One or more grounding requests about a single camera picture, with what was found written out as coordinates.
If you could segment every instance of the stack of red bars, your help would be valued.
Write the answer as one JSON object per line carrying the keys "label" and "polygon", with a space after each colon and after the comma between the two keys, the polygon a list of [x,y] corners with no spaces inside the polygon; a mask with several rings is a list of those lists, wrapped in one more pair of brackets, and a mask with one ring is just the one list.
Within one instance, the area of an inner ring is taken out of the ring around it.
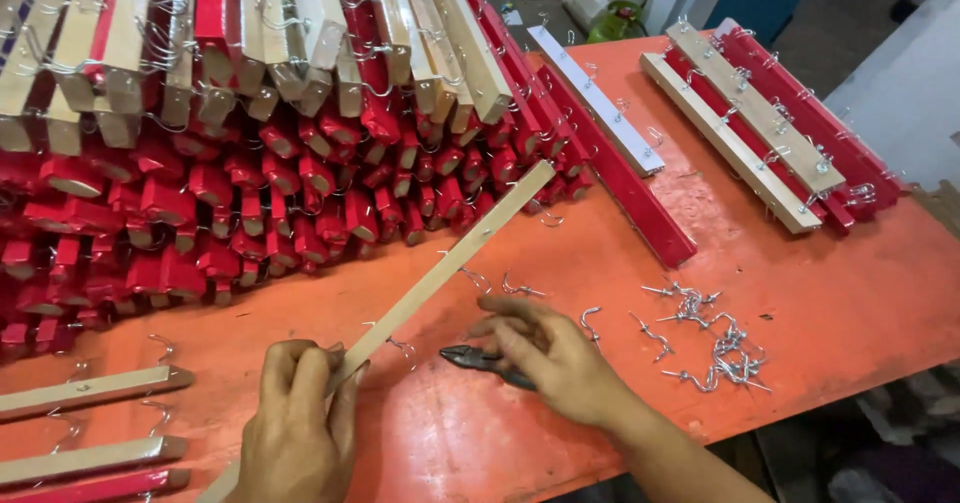
{"label": "stack of red bars", "polygon": [[[846,236],[855,223],[873,219],[877,211],[892,207],[899,197],[909,192],[906,184],[859,141],[858,136],[846,128],[813,91],[801,85],[775,56],[757,43],[751,32],[735,27],[729,33],[713,38],[712,42],[734,67],[750,72],[750,85],[770,103],[782,107],[792,118],[791,124],[808,136],[846,178],[846,183],[831,193],[814,194],[809,193],[783,164],[774,161],[767,165],[801,201],[810,201],[810,211],[835,232]],[[667,64],[681,76],[693,69],[690,61],[676,48],[668,50],[665,57]],[[702,77],[690,78],[689,83],[714,113],[726,114],[730,104],[710,83]],[[739,116],[731,116],[728,126],[759,157],[769,152]]]}
{"label": "stack of red bars", "polygon": [[[359,51],[374,31],[368,10],[345,13]],[[316,116],[280,103],[262,122],[233,107],[211,125],[195,103],[182,132],[143,120],[133,150],[94,129],[78,156],[54,153],[42,137],[32,141],[41,152],[2,153],[0,360],[67,351],[80,330],[105,330],[119,316],[223,305],[270,277],[322,275],[378,242],[413,245],[444,226],[462,233],[542,158],[560,174],[526,210],[581,197],[589,155],[567,144],[570,127],[516,44],[494,43],[510,48],[501,68],[526,88],[497,124],[474,114],[459,134],[388,86],[373,56],[359,63],[358,118],[340,115],[336,92]],[[197,80],[213,81],[203,69],[197,60]],[[441,137],[426,141],[431,133]]]}

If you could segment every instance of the orange table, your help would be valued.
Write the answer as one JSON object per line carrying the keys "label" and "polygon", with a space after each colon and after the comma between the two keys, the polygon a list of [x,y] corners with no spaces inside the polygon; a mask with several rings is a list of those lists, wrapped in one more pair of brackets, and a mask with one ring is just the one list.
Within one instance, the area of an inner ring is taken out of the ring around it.
{"label": "orange table", "polygon": [[[700,253],[679,272],[687,287],[723,289],[719,308],[732,313],[767,351],[760,376],[774,391],[723,380],[713,393],[660,370],[706,371],[713,339],[694,323],[652,323],[676,301],[640,289],[666,282],[643,240],[597,187],[586,200],[563,204],[556,229],[535,217],[513,219],[470,261],[499,286],[549,293],[558,310],[590,316],[606,359],[651,405],[708,443],[849,396],[871,386],[960,357],[960,243],[911,199],[859,224],[847,239],[829,231],[802,238],[764,218],[760,200],[735,180],[712,148],[641,73],[642,52],[664,39],[573,47],[581,64],[600,67],[597,84],[612,99],[630,100],[626,117],[641,133],[666,135],[667,168],[650,181],[657,197],[697,241]],[[416,248],[378,248],[372,261],[349,263],[326,276],[285,278],[239,297],[225,309],[186,307],[85,333],[79,358],[95,374],[152,365],[173,339],[175,363],[197,383],[157,399],[175,406],[162,433],[190,438],[180,465],[192,467],[188,489],[161,498],[193,501],[240,448],[243,424],[258,400],[264,349],[288,337],[354,343],[454,242],[438,232]],[[527,501],[569,491],[623,470],[602,435],[548,411],[534,394],[488,374],[461,370],[436,355],[458,343],[481,315],[477,288],[455,276],[397,334],[418,351],[416,369],[385,345],[373,357],[357,421],[357,465],[349,500]],[[651,363],[657,344],[627,311],[652,323],[677,351]],[[770,320],[759,315],[769,314]],[[0,369],[0,392],[63,382],[70,358],[45,357]],[[88,446],[143,436],[159,419],[154,408],[122,402],[76,416]],[[49,452],[66,423],[38,418],[0,426],[0,460]]]}

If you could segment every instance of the scratched table surface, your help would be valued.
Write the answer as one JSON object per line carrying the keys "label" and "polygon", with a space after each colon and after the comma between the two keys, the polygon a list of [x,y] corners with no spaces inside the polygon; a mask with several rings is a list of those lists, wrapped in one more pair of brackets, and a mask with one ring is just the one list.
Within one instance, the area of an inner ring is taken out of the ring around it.
{"label": "scratched table surface", "polygon": [[[555,229],[536,217],[515,217],[469,262],[496,286],[510,269],[512,285],[548,293],[557,310],[577,316],[601,306],[590,324],[606,359],[639,395],[702,443],[739,434],[960,357],[960,243],[911,199],[875,223],[837,239],[830,231],[791,237],[764,218],[762,203],[729,173],[656,84],[641,72],[642,52],[664,39],[572,47],[581,65],[600,67],[597,84],[611,99],[630,100],[626,117],[645,134],[666,135],[657,152],[666,170],[651,179],[656,196],[696,240],[699,253],[670,279],[703,291],[723,290],[718,309],[735,316],[769,362],[762,381],[773,388],[734,386],[713,393],[661,370],[706,372],[714,339],[692,322],[654,323],[677,302],[641,285],[666,285],[664,269],[601,186],[585,200],[552,212]],[[156,397],[175,407],[161,428],[189,437],[177,465],[193,469],[185,490],[160,497],[192,501],[237,456],[244,423],[258,402],[266,347],[306,337],[321,344],[354,343],[401,298],[455,241],[434,233],[407,248],[379,247],[371,261],[346,263],[318,278],[284,278],[243,294],[232,306],[180,307],[126,320],[102,334],[84,333],[73,357],[44,357],[0,368],[0,392],[62,383],[78,358],[92,373],[153,365],[162,353],[147,339],[176,343],[174,363],[197,382]],[[548,411],[537,397],[496,376],[462,370],[437,350],[459,343],[482,313],[478,289],[458,274],[394,337],[417,350],[416,368],[384,345],[374,354],[358,404],[353,502],[533,501],[622,472],[605,438]],[[628,310],[651,323],[677,351],[660,350]],[[85,421],[75,447],[146,435],[160,417],[137,401],[75,413]],[[0,426],[0,460],[49,452],[64,422],[36,418]]]}

